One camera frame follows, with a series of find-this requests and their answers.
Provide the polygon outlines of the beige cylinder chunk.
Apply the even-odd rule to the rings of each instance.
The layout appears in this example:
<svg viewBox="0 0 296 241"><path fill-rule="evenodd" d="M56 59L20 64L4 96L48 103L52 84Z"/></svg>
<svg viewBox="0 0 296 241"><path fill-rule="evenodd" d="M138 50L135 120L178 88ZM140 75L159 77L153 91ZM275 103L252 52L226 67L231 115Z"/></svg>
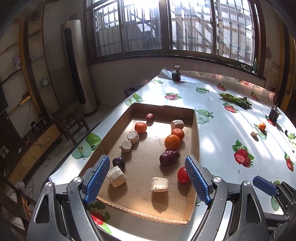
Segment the beige cylinder chunk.
<svg viewBox="0 0 296 241"><path fill-rule="evenodd" d="M119 166L115 166L110 169L106 177L114 188L123 185L127 180L125 174L122 172Z"/></svg>
<svg viewBox="0 0 296 241"><path fill-rule="evenodd" d="M167 192L169 190L169 180L167 178L153 177L151 191Z"/></svg>

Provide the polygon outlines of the red cherry tomato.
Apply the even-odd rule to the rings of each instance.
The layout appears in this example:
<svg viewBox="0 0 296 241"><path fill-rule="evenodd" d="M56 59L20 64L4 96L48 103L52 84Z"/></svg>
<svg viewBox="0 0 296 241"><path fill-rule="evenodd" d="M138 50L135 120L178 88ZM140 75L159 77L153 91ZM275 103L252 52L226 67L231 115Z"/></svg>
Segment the red cherry tomato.
<svg viewBox="0 0 296 241"><path fill-rule="evenodd" d="M179 169L178 173L177 173L177 178L178 178L178 182L180 184L187 184L190 181L190 178L188 176L188 173L186 171L185 167L182 167Z"/></svg>

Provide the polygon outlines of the dark purple plum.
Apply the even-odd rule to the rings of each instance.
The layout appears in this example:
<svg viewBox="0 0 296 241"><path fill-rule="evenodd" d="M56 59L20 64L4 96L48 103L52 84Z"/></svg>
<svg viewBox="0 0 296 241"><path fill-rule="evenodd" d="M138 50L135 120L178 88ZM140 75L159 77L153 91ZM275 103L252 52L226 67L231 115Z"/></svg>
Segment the dark purple plum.
<svg viewBox="0 0 296 241"><path fill-rule="evenodd" d="M120 169L125 168L125 160L122 157L114 158L112 164L114 167L118 166Z"/></svg>

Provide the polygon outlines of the dark red jujube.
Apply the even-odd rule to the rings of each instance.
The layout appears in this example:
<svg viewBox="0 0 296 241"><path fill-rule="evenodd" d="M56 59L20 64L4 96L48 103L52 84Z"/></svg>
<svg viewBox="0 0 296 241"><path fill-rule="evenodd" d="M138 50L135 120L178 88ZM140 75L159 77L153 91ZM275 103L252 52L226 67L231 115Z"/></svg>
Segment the dark red jujube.
<svg viewBox="0 0 296 241"><path fill-rule="evenodd" d="M154 115L152 113L148 113L145 118L147 121L152 121L154 119Z"/></svg>
<svg viewBox="0 0 296 241"><path fill-rule="evenodd" d="M178 151L165 151L159 157L159 162L162 166L171 166L175 164L180 157Z"/></svg>

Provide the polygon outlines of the small orange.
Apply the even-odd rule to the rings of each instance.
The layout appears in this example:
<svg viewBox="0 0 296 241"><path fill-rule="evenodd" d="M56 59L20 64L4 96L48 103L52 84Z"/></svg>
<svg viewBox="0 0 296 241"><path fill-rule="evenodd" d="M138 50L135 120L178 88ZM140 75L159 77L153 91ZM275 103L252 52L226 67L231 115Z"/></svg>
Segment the small orange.
<svg viewBox="0 0 296 241"><path fill-rule="evenodd" d="M266 124L265 124L264 122L261 122L261 123L259 124L259 129L260 129L261 131L264 131L264 130L266 129Z"/></svg>
<svg viewBox="0 0 296 241"><path fill-rule="evenodd" d="M180 147L181 141L177 135L171 134L165 139L165 148L168 151L177 150Z"/></svg>
<svg viewBox="0 0 296 241"><path fill-rule="evenodd" d="M172 135L176 135L180 140L185 137L185 133L181 128L174 128L171 130Z"/></svg>

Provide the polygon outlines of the large orange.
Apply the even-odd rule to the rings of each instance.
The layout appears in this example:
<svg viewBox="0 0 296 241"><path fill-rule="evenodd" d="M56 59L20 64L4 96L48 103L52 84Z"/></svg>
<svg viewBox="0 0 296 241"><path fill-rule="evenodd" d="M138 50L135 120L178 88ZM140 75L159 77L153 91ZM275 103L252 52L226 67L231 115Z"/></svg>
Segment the large orange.
<svg viewBox="0 0 296 241"><path fill-rule="evenodd" d="M142 121L139 121L135 124L134 129L138 134L145 133L147 131L147 124Z"/></svg>

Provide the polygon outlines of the dark red jujube front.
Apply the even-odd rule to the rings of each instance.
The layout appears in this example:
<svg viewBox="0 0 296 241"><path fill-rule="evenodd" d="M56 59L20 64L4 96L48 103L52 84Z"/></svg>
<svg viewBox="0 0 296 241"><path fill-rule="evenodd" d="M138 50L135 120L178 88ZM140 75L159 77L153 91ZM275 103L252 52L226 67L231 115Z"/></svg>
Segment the dark red jujube front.
<svg viewBox="0 0 296 241"><path fill-rule="evenodd" d="M152 121L154 119L154 115L152 113L148 113L145 118L147 121Z"/></svg>

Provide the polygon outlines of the fruit print tablecloth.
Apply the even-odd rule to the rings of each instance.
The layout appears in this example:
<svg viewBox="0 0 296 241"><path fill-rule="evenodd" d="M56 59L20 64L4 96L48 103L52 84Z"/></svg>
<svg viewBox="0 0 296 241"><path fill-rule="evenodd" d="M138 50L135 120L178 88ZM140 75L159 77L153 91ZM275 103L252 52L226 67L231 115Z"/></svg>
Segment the fruit print tablecloth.
<svg viewBox="0 0 296 241"><path fill-rule="evenodd" d="M247 97L252 109L243 109L219 93ZM167 70L120 103L93 132L103 138L133 103L193 109L198 121L200 158L203 167L230 183L284 181L295 186L295 126L280 113L275 124L267 123L266 135L256 132L267 122L273 94L257 85L215 74L187 71L180 82L169 79Z"/></svg>

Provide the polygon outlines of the green leafy vegetable bunch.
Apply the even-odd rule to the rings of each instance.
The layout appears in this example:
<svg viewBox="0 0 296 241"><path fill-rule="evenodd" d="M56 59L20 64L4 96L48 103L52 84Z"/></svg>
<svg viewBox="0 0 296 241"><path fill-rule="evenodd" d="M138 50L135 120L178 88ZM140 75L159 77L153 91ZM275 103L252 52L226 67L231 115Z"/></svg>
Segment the green leafy vegetable bunch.
<svg viewBox="0 0 296 241"><path fill-rule="evenodd" d="M252 109L252 103L247 99L247 97L236 97L229 93L219 93L218 95L243 109Z"/></svg>

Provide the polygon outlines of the wooden shelf unit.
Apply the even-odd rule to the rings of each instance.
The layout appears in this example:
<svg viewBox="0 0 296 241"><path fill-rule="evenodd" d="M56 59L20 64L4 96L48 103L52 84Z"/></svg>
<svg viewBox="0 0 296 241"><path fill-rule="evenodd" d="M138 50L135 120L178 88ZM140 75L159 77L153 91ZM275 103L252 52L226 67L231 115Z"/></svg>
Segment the wooden shelf unit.
<svg viewBox="0 0 296 241"><path fill-rule="evenodd" d="M1 174L25 179L61 133L47 68L41 13L13 22L1 38Z"/></svg>

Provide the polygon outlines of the dark wooden stool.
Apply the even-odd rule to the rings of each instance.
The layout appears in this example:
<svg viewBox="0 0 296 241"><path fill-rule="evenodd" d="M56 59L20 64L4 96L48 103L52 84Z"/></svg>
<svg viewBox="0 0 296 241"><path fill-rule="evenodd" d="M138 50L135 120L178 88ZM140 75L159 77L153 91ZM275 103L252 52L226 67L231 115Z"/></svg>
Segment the dark wooden stool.
<svg viewBox="0 0 296 241"><path fill-rule="evenodd" d="M90 131L87 121L82 113L81 105L78 101L71 101L57 109L52 117L55 119L59 130L66 140L71 140L74 145L77 144L75 135L83 128Z"/></svg>

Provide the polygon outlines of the dark side table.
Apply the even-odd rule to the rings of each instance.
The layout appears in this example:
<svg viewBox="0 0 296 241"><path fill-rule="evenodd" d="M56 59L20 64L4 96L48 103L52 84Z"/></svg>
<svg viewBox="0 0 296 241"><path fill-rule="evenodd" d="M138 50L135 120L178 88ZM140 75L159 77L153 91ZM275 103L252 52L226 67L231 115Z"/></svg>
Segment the dark side table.
<svg viewBox="0 0 296 241"><path fill-rule="evenodd" d="M138 91L140 88L142 88L143 85L138 85L134 87L130 87L124 90L125 97L128 98L129 96L133 95L136 91Z"/></svg>

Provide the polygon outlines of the dark jar with lid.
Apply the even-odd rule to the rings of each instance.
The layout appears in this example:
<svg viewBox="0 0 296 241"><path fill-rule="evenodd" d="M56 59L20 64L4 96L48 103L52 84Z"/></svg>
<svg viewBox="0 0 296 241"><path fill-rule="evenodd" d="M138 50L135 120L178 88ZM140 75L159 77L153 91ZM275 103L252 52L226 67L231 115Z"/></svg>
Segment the dark jar with lid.
<svg viewBox="0 0 296 241"><path fill-rule="evenodd" d="M171 70L171 79L173 81L180 82L180 80L181 80L181 67L180 67L180 65L175 65L174 69Z"/></svg>

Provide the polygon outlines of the tall white air conditioner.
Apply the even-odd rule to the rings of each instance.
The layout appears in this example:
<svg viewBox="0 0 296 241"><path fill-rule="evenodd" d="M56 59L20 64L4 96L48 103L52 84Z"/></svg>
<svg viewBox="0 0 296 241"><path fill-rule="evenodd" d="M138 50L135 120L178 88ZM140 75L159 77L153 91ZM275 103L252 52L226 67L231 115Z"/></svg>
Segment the tall white air conditioner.
<svg viewBox="0 0 296 241"><path fill-rule="evenodd" d="M84 116L91 116L98 111L98 104L88 72L81 20L70 20L61 25L61 41L75 99L81 104Z"/></svg>

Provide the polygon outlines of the window with metal bars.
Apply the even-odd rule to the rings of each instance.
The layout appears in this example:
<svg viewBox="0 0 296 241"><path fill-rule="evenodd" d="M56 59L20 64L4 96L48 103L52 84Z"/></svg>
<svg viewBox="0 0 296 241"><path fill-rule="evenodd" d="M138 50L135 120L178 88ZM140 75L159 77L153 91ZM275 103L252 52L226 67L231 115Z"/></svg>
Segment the window with metal bars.
<svg viewBox="0 0 296 241"><path fill-rule="evenodd" d="M253 69L254 1L86 1L92 61L190 56Z"/></svg>

